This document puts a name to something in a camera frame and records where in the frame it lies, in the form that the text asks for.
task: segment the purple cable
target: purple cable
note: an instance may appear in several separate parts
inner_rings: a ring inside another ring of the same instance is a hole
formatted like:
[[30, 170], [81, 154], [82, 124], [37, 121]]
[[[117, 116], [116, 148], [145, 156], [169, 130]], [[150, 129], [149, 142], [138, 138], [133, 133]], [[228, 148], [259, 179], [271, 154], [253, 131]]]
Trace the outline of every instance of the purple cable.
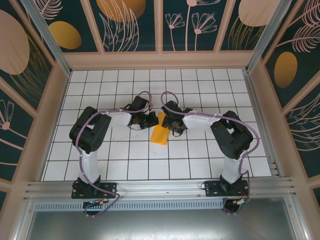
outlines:
[[84, 179], [88, 182], [88, 184], [89, 184], [91, 187], [99, 190], [100, 192], [103, 192], [103, 193], [105, 193], [105, 194], [112, 194], [112, 195], [117, 196], [116, 199], [115, 199], [109, 206], [106, 207], [106, 209], [104, 209], [103, 211], [98, 212], [96, 215], [89, 215], [89, 214], [87, 213], [87, 207], [86, 207], [86, 208], [84, 209], [84, 213], [86, 214], [87, 217], [91, 216], [92, 218], [94, 218], [95, 216], [98, 217], [99, 215], [104, 214], [109, 208], [111, 208], [111, 207], [119, 200], [120, 194], [119, 194], [119, 193], [116, 193], [116, 192], [104, 190], [104, 189], [102, 189], [102, 188], [100, 188], [100, 187], [95, 186], [92, 182], [90, 182], [90, 180], [88, 179], [86, 173], [84, 172], [84, 168], [83, 168], [83, 166], [82, 166], [82, 155], [83, 155], [83, 154], [82, 154], [82, 151], [81, 151], [81, 149], [80, 149], [80, 147], [79, 147], [79, 139], [80, 139], [80, 136], [81, 136], [81, 134], [83, 133], [83, 131], [85, 130], [85, 128], [87, 127], [87, 125], [90, 123], [90, 121], [91, 121], [93, 118], [95, 118], [97, 115], [99, 115], [99, 114], [104, 114], [104, 113], [116, 113], [116, 112], [124, 112], [124, 113], [129, 113], [129, 114], [135, 114], [135, 113], [143, 112], [144, 110], [148, 109], [148, 108], [150, 107], [150, 104], [151, 104], [152, 96], [151, 96], [150, 92], [148, 92], [148, 91], [142, 91], [142, 92], [140, 92], [140, 93], [138, 94], [138, 96], [140, 96], [140, 95], [143, 94], [143, 93], [147, 93], [147, 94], [149, 95], [149, 102], [148, 102], [148, 104], [147, 104], [144, 108], [142, 108], [142, 109], [140, 109], [140, 110], [136, 110], [136, 111], [129, 111], [129, 110], [124, 110], [124, 109], [111, 109], [111, 110], [98, 111], [98, 112], [94, 113], [91, 117], [89, 117], [89, 119], [84, 123], [84, 125], [83, 125], [82, 128], [80, 129], [78, 136], [76, 137], [75, 147], [76, 147], [76, 149], [78, 150], [78, 152], [80, 153], [79, 164], [80, 164], [80, 170], [81, 170], [81, 173], [82, 173]]
[[[161, 94], [161, 97], [160, 97], [160, 100], [161, 100], [161, 103], [163, 105], [163, 107], [165, 109], [167, 109], [168, 111], [174, 113], [174, 114], [179, 114], [179, 115], [184, 115], [184, 116], [194, 116], [194, 115], [199, 115], [199, 116], [207, 116], [207, 117], [213, 117], [213, 118], [220, 118], [220, 119], [225, 119], [225, 120], [228, 120], [228, 121], [233, 121], [233, 122], [236, 122], [238, 124], [241, 124], [245, 127], [247, 127], [249, 130], [251, 130], [251, 132], [253, 132], [253, 134], [255, 135], [256, 137], [256, 145], [250, 150], [250, 151], [246, 151], [243, 155], [242, 155], [242, 158], [240, 159], [240, 164], [239, 164], [239, 169], [238, 169], [238, 172], [243, 176], [245, 174], [247, 174], [247, 178], [248, 178], [248, 197], [250, 195], [250, 176], [249, 176], [249, 171], [245, 171], [244, 173], [241, 173], [241, 168], [242, 168], [242, 163], [245, 159], [246, 156], [248, 156], [250, 153], [252, 153], [254, 150], [256, 150], [260, 144], [260, 139], [259, 139], [259, 135], [257, 134], [257, 132], [248, 124], [246, 124], [245, 122], [242, 122], [238, 119], [235, 119], [235, 118], [232, 118], [232, 117], [227, 117], [227, 116], [223, 116], [223, 115], [218, 115], [218, 114], [215, 114], [215, 115], [212, 115], [212, 114], [207, 114], [207, 113], [203, 113], [203, 112], [188, 112], [188, 113], [185, 113], [185, 112], [178, 112], [178, 111], [174, 111], [172, 109], [170, 109], [169, 107], [166, 106], [166, 104], [164, 103], [164, 100], [163, 100], [163, 97], [165, 94], [171, 94], [174, 96], [174, 98], [176, 99], [176, 104], [178, 104], [178, 98], [177, 96], [171, 92], [171, 91], [164, 91], [162, 94]], [[231, 211], [229, 211], [228, 209], [225, 208], [225, 204], [226, 204], [226, 201], [227, 201], [227, 198], [225, 198], [223, 200], [223, 211], [225, 213], [233, 213]]]

